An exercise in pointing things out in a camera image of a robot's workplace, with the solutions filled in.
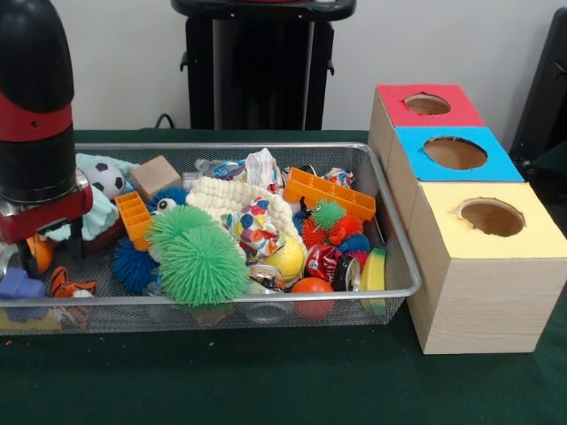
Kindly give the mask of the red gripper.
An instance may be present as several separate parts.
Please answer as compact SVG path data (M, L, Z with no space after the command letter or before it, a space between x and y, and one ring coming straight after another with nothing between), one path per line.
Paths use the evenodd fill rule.
M83 258L83 216L93 205L92 188L87 184L63 197L38 205L18 205L1 199L1 241L19 243L19 255L23 268L30 278L41 273L32 252L37 237L48 231L69 224L69 246L74 259Z

